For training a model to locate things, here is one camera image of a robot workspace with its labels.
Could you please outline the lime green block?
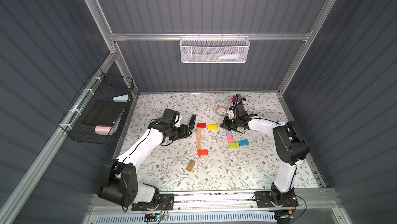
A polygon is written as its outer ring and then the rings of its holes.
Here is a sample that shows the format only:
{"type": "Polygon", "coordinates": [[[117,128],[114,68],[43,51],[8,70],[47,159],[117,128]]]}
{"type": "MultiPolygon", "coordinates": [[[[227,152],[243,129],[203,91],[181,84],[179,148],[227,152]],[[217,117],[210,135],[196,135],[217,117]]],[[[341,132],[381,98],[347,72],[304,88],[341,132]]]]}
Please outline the lime green block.
{"type": "Polygon", "coordinates": [[[240,148],[240,144],[238,142],[229,143],[228,145],[230,149],[240,148]]]}

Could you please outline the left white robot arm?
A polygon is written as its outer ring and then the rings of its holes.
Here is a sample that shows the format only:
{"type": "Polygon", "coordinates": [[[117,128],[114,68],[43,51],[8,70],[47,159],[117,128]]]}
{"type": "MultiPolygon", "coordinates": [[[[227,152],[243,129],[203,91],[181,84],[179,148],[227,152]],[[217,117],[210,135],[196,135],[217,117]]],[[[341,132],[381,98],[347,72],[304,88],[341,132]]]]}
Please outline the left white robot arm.
{"type": "Polygon", "coordinates": [[[157,146],[188,138],[189,126],[180,124],[180,114],[165,109],[162,117],[152,121],[144,135],[125,153],[104,164],[97,196],[127,209],[134,203],[157,207],[160,190],[155,186],[138,182],[137,171],[157,146]]]}

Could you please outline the yellow block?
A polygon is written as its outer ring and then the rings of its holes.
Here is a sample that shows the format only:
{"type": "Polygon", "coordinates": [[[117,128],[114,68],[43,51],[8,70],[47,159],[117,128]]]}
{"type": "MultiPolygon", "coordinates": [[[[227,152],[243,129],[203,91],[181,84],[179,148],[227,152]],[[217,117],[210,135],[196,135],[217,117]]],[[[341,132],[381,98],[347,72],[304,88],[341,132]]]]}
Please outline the yellow block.
{"type": "Polygon", "coordinates": [[[215,130],[218,129],[218,126],[215,125],[215,124],[209,124],[208,127],[207,127],[207,129],[208,129],[208,130],[214,130],[214,131],[215,131],[215,130]]]}

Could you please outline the red block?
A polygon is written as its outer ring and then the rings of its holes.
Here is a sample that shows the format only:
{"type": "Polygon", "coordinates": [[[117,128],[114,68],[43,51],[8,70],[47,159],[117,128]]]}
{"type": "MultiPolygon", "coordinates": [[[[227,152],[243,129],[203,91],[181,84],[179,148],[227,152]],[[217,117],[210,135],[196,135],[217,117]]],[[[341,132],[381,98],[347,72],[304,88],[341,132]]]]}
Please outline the red block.
{"type": "Polygon", "coordinates": [[[207,124],[206,123],[198,123],[197,127],[201,128],[201,129],[206,129],[207,128],[207,124]]]}
{"type": "Polygon", "coordinates": [[[207,156],[208,150],[198,150],[197,154],[198,154],[198,156],[207,156]]]}

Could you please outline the wooden block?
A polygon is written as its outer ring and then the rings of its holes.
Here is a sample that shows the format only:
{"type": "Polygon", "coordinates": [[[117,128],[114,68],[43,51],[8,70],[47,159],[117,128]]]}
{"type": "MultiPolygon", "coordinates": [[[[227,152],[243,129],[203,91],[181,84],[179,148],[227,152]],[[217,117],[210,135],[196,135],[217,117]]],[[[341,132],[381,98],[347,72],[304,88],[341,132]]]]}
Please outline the wooden block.
{"type": "Polygon", "coordinates": [[[197,134],[196,134],[197,139],[201,139],[201,128],[198,127],[198,128],[196,129],[196,132],[197,132],[197,134]]]}
{"type": "Polygon", "coordinates": [[[186,170],[189,171],[189,172],[193,172],[195,164],[196,164],[196,161],[190,160],[188,165],[187,165],[187,167],[186,167],[186,170]]]}
{"type": "Polygon", "coordinates": [[[197,145],[197,150],[201,150],[201,149],[202,149],[202,141],[201,141],[201,138],[197,138],[196,145],[197,145]]]}

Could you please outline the pink block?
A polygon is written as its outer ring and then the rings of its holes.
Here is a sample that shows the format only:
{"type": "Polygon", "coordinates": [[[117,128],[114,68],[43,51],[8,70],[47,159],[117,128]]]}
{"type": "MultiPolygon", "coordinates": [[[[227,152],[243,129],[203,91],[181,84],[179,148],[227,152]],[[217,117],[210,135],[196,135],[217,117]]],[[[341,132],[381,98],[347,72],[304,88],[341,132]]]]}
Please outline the pink block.
{"type": "Polygon", "coordinates": [[[234,142],[232,134],[227,134],[226,137],[227,137],[228,143],[233,143],[234,142]]]}

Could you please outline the teal block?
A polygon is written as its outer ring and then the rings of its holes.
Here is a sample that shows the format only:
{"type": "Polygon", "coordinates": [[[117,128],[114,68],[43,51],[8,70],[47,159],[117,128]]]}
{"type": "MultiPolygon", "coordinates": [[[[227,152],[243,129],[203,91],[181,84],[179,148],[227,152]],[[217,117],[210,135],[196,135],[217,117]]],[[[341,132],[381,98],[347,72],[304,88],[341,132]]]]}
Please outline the teal block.
{"type": "Polygon", "coordinates": [[[248,145],[249,145],[249,141],[248,141],[247,139],[241,140],[241,141],[239,141],[238,143],[239,143],[239,146],[240,146],[240,147],[248,146],[248,145]]]}

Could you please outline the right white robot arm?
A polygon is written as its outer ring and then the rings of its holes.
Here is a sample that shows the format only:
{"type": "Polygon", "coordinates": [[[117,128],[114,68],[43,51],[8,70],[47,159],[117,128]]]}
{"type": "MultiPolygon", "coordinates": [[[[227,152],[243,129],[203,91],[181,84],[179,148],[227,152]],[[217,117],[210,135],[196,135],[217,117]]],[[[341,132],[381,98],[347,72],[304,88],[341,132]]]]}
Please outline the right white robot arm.
{"type": "Polygon", "coordinates": [[[279,123],[254,113],[248,114],[240,102],[233,102],[230,111],[233,114],[226,116],[220,125],[223,129],[239,132],[238,129],[242,127],[245,131],[253,130],[273,135],[280,166],[271,185],[269,200],[275,207],[284,206],[296,197],[293,182],[297,169],[310,152],[309,146],[301,137],[298,125],[294,121],[279,123]]]}

